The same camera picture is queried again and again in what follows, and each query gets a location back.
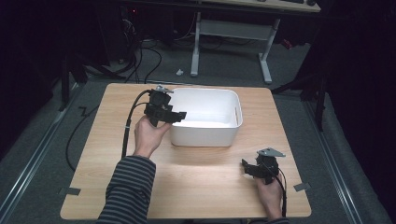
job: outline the black cable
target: black cable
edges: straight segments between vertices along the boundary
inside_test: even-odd
[[[286,177],[285,177],[285,174],[283,174],[283,171],[281,170],[281,169],[279,169],[279,171],[280,171],[280,173],[283,175],[283,179],[285,180],[285,187],[283,187],[282,185],[281,185],[281,182],[280,182],[280,180],[279,180],[279,178],[277,178],[277,176],[276,176],[276,180],[277,180],[277,182],[280,184],[280,187],[282,187],[282,189],[283,189],[283,203],[282,203],[282,216],[283,217],[286,217],[286,205],[287,205],[287,196],[286,196],[286,187],[287,187],[287,184],[286,184]]]
[[[142,63],[142,58],[143,58],[143,53],[142,53],[142,48],[140,48],[139,64],[137,66],[136,65],[134,66],[134,71],[132,71],[131,74],[127,78],[125,78],[124,83],[127,83],[133,74],[135,74],[136,84],[139,83],[139,80],[138,80],[139,76],[137,75],[137,68],[139,68],[140,64]]]
[[[147,84],[147,82],[148,82],[149,75],[151,75],[151,73],[154,72],[154,70],[157,69],[157,68],[160,66],[161,61],[163,60],[163,57],[161,56],[161,54],[160,54],[157,50],[155,50],[155,49],[148,49],[148,50],[151,50],[151,51],[157,53],[158,56],[160,56],[160,61],[159,61],[159,62],[157,63],[157,65],[145,76],[145,82],[144,82],[145,84]]]
[[[90,116],[91,113],[93,113],[93,111],[97,110],[99,108],[99,105],[97,105],[93,110],[91,110],[88,114],[85,114],[84,118],[78,123],[78,125],[76,126],[76,128],[73,130],[73,132],[70,134],[69,139],[67,141],[66,144],[66,151],[65,151],[65,156],[66,156],[66,161],[67,164],[69,165],[70,169],[75,172],[76,168],[73,167],[72,163],[69,160],[69,146],[70,146],[70,142],[72,141],[72,138],[74,136],[74,134],[76,133],[78,127],[82,124],[82,122]]]
[[[112,72],[112,71],[106,69],[105,67],[103,67],[102,65],[96,64],[95,62],[88,60],[87,58],[83,57],[82,55],[78,55],[80,57],[80,59],[83,62],[85,62],[85,64],[92,66],[93,68],[98,70],[99,73],[94,72],[91,69],[84,66],[85,71],[92,75],[95,75],[95,76],[107,75],[109,77],[115,77],[115,78],[121,79],[122,77],[120,77],[119,74],[130,70],[131,68],[133,68],[136,65],[137,59],[134,56],[134,50],[138,48],[137,44],[140,43],[140,39],[142,39],[142,35],[143,35],[143,32],[138,32],[137,34],[134,35],[134,40],[132,40],[132,44],[127,49],[126,58],[129,59],[129,62],[125,67],[121,68],[120,70]]]
[[[195,19],[196,19],[196,18],[197,18],[197,12],[195,12],[195,13],[194,13],[194,16],[192,17],[190,29],[187,31],[187,33],[186,33],[185,35],[183,35],[182,37],[180,37],[180,38],[174,39],[174,41],[178,41],[178,40],[182,40],[182,39],[190,38],[191,36],[194,36],[194,35],[191,34],[191,30],[192,30],[192,28],[194,27]]]
[[[124,138],[123,138],[123,143],[122,143],[121,158],[124,158],[126,156],[126,149],[128,147],[129,131],[131,130],[131,122],[132,122],[131,117],[132,117],[132,114],[134,113],[134,109],[138,106],[137,102],[146,93],[151,93],[151,91],[150,90],[146,90],[146,91],[140,92],[140,94],[134,100],[134,104],[132,105],[131,110],[129,112],[128,119],[126,120],[126,124],[125,124],[125,133],[124,133]]]

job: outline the metal desk leg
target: metal desk leg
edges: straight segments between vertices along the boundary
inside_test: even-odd
[[[268,36],[268,40],[267,40],[267,44],[265,46],[264,53],[259,54],[260,65],[262,66],[262,75],[264,76],[264,82],[267,84],[272,83],[270,70],[268,69],[268,64],[267,64],[267,57],[268,57],[268,53],[270,52],[271,46],[274,42],[274,38],[275,38],[277,27],[279,26],[279,23],[280,23],[280,19],[276,19],[274,22],[274,25],[270,31],[270,34]]]
[[[195,46],[194,46],[194,52],[192,53],[192,62],[191,62],[192,77],[198,76],[200,32],[201,32],[201,12],[197,12],[197,22],[195,27]]]

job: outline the wire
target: wire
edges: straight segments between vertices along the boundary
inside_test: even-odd
[[[157,53],[158,56],[160,56],[160,61],[159,61],[159,62],[157,63],[157,65],[145,76],[145,82],[144,82],[145,84],[147,84],[147,82],[148,82],[149,75],[151,75],[151,73],[154,72],[154,70],[157,69],[157,68],[160,66],[161,61],[163,60],[163,57],[161,56],[161,54],[160,54],[157,50],[155,50],[155,49],[148,49],[148,50],[151,50],[151,51]]]
[[[69,165],[70,169],[75,172],[76,168],[73,167],[72,163],[70,162],[69,159],[69,147],[70,147],[70,142],[72,141],[72,138],[74,136],[74,134],[76,133],[78,127],[82,124],[82,122],[84,122],[84,120],[90,116],[91,113],[93,113],[93,111],[97,110],[99,108],[99,105],[97,105],[93,110],[91,110],[88,114],[85,114],[84,118],[78,123],[78,125],[75,127],[75,129],[73,130],[73,132],[70,134],[69,139],[67,140],[67,144],[66,144],[66,151],[65,151],[65,156],[66,156],[66,161],[67,164]]]
[[[123,143],[122,143],[121,158],[124,158],[126,156],[126,149],[128,147],[129,131],[131,130],[131,122],[132,122],[131,117],[132,117],[132,114],[134,113],[134,109],[137,106],[142,105],[142,104],[146,104],[146,103],[137,104],[139,99],[146,93],[151,93],[151,91],[150,90],[146,90],[146,91],[140,92],[140,94],[134,100],[134,104],[132,105],[131,110],[129,112],[128,119],[126,120],[126,124],[125,124],[125,133],[124,133],[124,138],[123,138]]]
[[[279,183],[280,187],[282,188],[283,191],[283,203],[282,203],[282,217],[286,217],[286,177],[285,174],[283,174],[283,171],[281,169],[278,168],[278,170],[280,171],[280,173],[283,175],[283,179],[285,180],[285,186],[283,186],[282,182],[279,180],[279,178],[277,177],[277,175],[275,175],[270,168],[268,168],[267,165],[265,165],[265,163],[262,163],[264,165],[264,167],[268,170],[268,172],[270,172],[270,174],[276,179],[277,183]]]
[[[130,21],[128,21],[128,20],[122,20],[122,21],[126,22],[129,25],[128,29],[130,29],[132,27],[133,31],[135,31],[134,25]],[[89,61],[85,60],[85,63],[92,64],[95,69],[101,70],[99,72],[95,72],[95,71],[91,70],[90,68],[88,68],[87,66],[84,66],[85,71],[87,73],[90,73],[90,74],[95,75],[95,76],[108,75],[108,76],[111,76],[111,77],[116,77],[117,75],[119,75],[121,73],[127,72],[128,70],[133,68],[135,66],[135,64],[136,64],[136,57],[134,56],[134,50],[136,48],[135,44],[141,43],[140,39],[141,39],[141,35],[142,34],[143,33],[141,33],[141,32],[138,32],[137,34],[134,33],[132,42],[128,43],[129,48],[127,48],[127,54],[126,54],[125,57],[129,59],[129,62],[128,62],[128,64],[125,67],[121,68],[120,70],[117,70],[117,71],[113,72],[113,71],[109,71],[108,69],[106,69],[102,65],[92,64],[92,62],[89,62]]]
[[[196,17],[197,17],[197,13],[195,12],[194,13],[194,17],[192,18],[192,22],[191,22],[191,26],[190,26],[189,31],[185,35],[183,35],[181,38],[174,39],[175,41],[182,40],[182,39],[185,39],[185,38],[189,38],[190,36],[193,36],[193,35],[191,35],[191,30],[192,30],[192,27],[194,26],[194,22],[195,22],[195,18]]]
[[[140,59],[139,59],[139,63],[134,65],[134,71],[131,72],[131,74],[125,78],[124,83],[127,83],[129,81],[129,79],[131,78],[131,76],[133,74],[135,74],[135,78],[136,78],[136,84],[139,84],[139,76],[137,75],[137,68],[140,66],[140,64],[142,63],[142,58],[143,58],[143,53],[142,53],[142,48],[140,47]]]

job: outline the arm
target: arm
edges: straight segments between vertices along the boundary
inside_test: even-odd
[[[123,158],[106,190],[106,205],[96,223],[146,223],[155,164],[147,158]]]
[[[255,178],[257,188],[259,190],[259,198],[262,206],[264,207],[265,213],[268,216],[268,224],[287,224],[289,220],[282,217],[282,210],[280,203],[282,200],[282,188],[277,181],[273,181],[271,184],[265,185],[264,179]]]
[[[160,145],[171,124],[155,128],[144,116],[134,128],[135,150],[123,158],[106,190],[106,204],[96,223],[147,223],[155,176],[149,157]]]

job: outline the person's left hand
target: person's left hand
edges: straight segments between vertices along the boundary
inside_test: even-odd
[[[143,116],[134,126],[135,149],[133,155],[149,158],[171,127],[171,123],[165,123],[156,128],[149,122],[147,116]]]
[[[279,174],[277,178],[282,181],[282,175]],[[265,185],[265,180],[255,177],[257,189],[259,190],[259,199],[262,203],[268,220],[275,220],[282,217],[282,209],[280,202],[282,200],[283,190],[279,183],[273,179],[273,182]]]

